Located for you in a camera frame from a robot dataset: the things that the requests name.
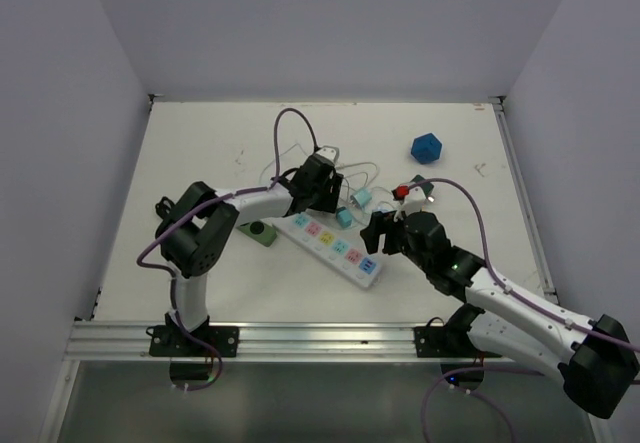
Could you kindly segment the white power strip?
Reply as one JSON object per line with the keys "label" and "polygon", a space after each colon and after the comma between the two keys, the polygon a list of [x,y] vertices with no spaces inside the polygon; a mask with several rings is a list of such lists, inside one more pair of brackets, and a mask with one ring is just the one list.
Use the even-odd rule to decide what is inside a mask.
{"label": "white power strip", "polygon": [[280,234],[361,289],[372,287],[381,275],[383,266],[374,256],[369,256],[338,230],[329,228],[307,213],[275,218],[272,225]]}

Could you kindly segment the teal plug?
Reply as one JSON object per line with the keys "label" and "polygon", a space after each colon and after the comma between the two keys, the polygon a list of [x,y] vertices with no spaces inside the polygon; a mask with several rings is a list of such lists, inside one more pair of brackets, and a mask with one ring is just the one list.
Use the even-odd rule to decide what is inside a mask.
{"label": "teal plug", "polygon": [[353,224],[353,216],[351,212],[344,206],[336,209],[335,219],[338,225],[342,229],[346,229],[352,226]]}

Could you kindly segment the dark green plug adapter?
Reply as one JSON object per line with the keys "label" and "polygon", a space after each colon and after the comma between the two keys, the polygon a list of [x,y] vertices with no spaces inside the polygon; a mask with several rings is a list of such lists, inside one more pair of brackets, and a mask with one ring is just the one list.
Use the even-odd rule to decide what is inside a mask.
{"label": "dark green plug adapter", "polygon": [[435,198],[432,196],[434,185],[430,182],[427,182],[425,177],[417,174],[411,179],[412,184],[416,184],[424,193],[426,200],[429,203],[433,203]]}

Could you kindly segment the blue plug adapter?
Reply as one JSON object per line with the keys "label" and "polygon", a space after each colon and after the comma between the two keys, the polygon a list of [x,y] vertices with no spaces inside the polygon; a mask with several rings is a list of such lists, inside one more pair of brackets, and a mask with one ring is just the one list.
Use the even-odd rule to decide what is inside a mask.
{"label": "blue plug adapter", "polygon": [[420,164],[437,161],[442,152],[442,143],[433,133],[416,137],[411,145],[410,155]]}

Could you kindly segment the light blue plug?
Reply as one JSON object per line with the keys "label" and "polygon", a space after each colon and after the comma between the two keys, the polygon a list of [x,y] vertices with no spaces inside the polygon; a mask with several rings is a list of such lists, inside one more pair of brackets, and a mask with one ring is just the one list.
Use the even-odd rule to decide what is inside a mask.
{"label": "light blue plug", "polygon": [[371,200],[372,195],[367,188],[361,188],[350,195],[351,204],[360,210],[364,210]]}

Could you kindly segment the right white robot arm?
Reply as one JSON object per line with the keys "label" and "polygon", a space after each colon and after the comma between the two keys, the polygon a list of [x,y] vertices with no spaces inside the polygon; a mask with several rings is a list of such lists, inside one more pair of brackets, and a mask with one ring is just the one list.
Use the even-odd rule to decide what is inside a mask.
{"label": "right white robot arm", "polygon": [[462,302],[461,321],[445,332],[451,352],[474,349],[509,358],[558,382],[567,397],[600,419],[610,418],[639,373],[624,326],[553,304],[495,272],[450,242],[429,212],[395,218],[376,212],[360,232],[370,254],[402,254],[440,293]]}

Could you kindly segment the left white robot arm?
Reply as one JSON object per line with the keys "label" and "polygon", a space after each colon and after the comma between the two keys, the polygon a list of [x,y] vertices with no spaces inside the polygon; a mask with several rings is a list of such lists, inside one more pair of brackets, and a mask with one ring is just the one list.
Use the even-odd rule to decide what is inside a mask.
{"label": "left white robot arm", "polygon": [[266,218],[288,217],[309,208],[333,213],[343,176],[336,170],[338,150],[317,149],[298,168],[272,178],[266,187],[214,190],[203,182],[188,187],[156,230],[155,240],[137,264],[158,248],[165,264],[152,264],[170,275],[167,324],[172,342],[185,355],[210,348],[206,276],[221,257],[232,232]]}

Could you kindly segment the green power strip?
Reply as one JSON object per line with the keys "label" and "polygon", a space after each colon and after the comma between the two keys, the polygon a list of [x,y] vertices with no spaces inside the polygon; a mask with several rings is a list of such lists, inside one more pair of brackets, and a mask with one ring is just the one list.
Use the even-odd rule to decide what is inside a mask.
{"label": "green power strip", "polygon": [[254,221],[239,225],[237,229],[264,247],[270,247],[277,239],[276,230],[263,221]]}

